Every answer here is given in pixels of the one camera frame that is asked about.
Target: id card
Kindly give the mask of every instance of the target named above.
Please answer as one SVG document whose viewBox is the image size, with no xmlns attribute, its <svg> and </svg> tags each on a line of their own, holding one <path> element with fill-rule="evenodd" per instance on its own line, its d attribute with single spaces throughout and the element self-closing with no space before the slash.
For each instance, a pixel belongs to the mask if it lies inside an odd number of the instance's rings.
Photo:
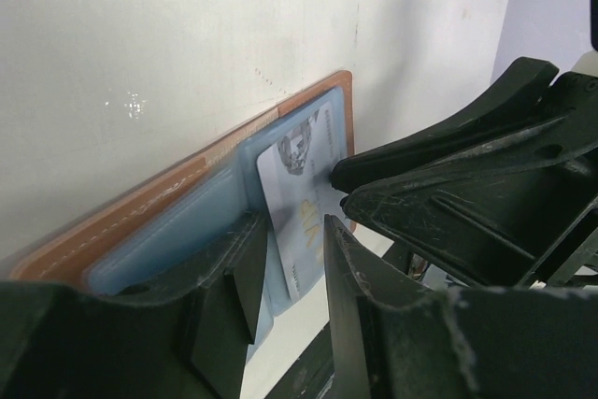
<svg viewBox="0 0 598 399">
<path fill-rule="evenodd" d="M 340 207 L 344 194 L 329 181 L 340 158 L 330 103 L 258 157 L 260 181 L 293 301 L 323 274 L 324 215 L 336 215 L 349 224 Z"/>
</svg>

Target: brown leather wallet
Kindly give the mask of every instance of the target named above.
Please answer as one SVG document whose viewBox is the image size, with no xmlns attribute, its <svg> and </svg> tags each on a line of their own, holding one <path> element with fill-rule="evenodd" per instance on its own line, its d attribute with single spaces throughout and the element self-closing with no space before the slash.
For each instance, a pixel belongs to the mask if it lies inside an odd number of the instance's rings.
<svg viewBox="0 0 598 399">
<path fill-rule="evenodd" d="M 352 75 L 340 71 L 240 125 L 184 162 L 53 238 L 23 259 L 13 279 L 57 280 L 85 290 L 83 272 L 142 225 L 176 202 L 247 137 L 333 87 L 343 89 L 349 155 L 354 152 Z"/>
</svg>

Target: stitching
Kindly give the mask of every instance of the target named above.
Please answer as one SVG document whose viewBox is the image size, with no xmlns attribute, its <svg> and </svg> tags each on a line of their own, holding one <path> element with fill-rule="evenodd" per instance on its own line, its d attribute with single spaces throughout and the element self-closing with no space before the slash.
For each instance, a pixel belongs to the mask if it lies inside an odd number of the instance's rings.
<svg viewBox="0 0 598 399">
<path fill-rule="evenodd" d="M 219 152 L 218 154 L 216 154 L 213 158 L 211 158 L 209 160 L 209 162 L 206 162 L 206 165 L 204 165 L 201 168 L 197 169 L 191 175 L 189 175 L 189 176 L 181 179 L 179 182 L 176 182 L 175 184 L 173 184 L 169 188 L 163 190 L 158 195 L 156 195 L 155 197 L 151 198 L 145 205 L 142 205 L 139 208 L 135 209 L 129 215 L 125 215 L 119 221 L 115 221 L 114 223 L 110 224 L 105 229 L 103 229 L 102 231 L 100 231 L 98 234 L 90 237 L 88 240 L 86 240 L 85 242 L 81 243 L 78 247 L 71 249 L 66 254 L 64 254 L 60 259 L 58 259 L 57 261 L 54 261 L 48 267 L 44 268 L 36 277 L 38 279 L 42 279 L 54 267 L 62 264 L 66 259 L 69 259 L 75 253 L 81 252 L 85 247 L 87 247 L 90 243 L 92 243 L 94 240 L 96 240 L 100 235 L 103 235 L 103 234 L 109 232 L 110 230 L 116 229 L 121 223 L 123 223 L 124 221 L 129 220 L 131 217 L 133 217 L 135 215 L 143 215 L 158 200 L 166 197 L 167 195 L 169 195 L 172 192 L 177 191 L 187 180 L 191 180 L 192 178 L 195 178 L 200 172 L 202 172 L 202 171 L 206 170 L 207 168 L 210 168 L 210 167 L 214 166 L 215 164 L 219 163 L 224 157 L 226 157 L 228 154 L 230 154 L 240 142 L 242 142 L 243 140 L 245 140 L 249 135 L 254 134 L 256 130 L 263 129 L 265 126 L 267 126 L 273 120 L 275 120 L 275 119 L 270 119 L 270 118 L 268 118 L 266 116 L 264 123 L 257 123 L 255 126 L 249 127 L 246 130 L 241 130 L 241 132 L 239 133 L 239 135 L 236 138 L 232 139 L 233 142 L 229 145 L 229 148 L 225 149 L 225 150 L 222 150 L 221 152 Z"/>
</svg>

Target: table surface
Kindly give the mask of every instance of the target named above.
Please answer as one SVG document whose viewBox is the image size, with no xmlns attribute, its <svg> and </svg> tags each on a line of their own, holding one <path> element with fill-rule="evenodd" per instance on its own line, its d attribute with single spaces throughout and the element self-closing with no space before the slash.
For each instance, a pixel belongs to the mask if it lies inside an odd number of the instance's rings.
<svg viewBox="0 0 598 399">
<path fill-rule="evenodd" d="M 3 0 L 0 266 L 338 69 L 354 74 L 357 151 L 447 117 L 490 83 L 506 3 Z M 321 282 L 277 318 L 243 397 L 326 320 Z"/>
</svg>

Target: brown leather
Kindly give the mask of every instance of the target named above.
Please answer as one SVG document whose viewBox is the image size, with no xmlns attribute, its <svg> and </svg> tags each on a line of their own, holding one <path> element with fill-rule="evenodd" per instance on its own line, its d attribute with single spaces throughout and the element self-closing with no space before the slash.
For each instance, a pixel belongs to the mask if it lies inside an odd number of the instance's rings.
<svg viewBox="0 0 598 399">
<path fill-rule="evenodd" d="M 347 142 L 349 154 L 353 154 L 352 75 L 341 71 L 240 125 L 188 160 L 54 238 L 22 260 L 10 277 L 59 280 L 85 290 L 82 275 L 91 264 L 176 202 L 240 142 L 335 86 L 340 86 L 345 94 Z"/>
</svg>

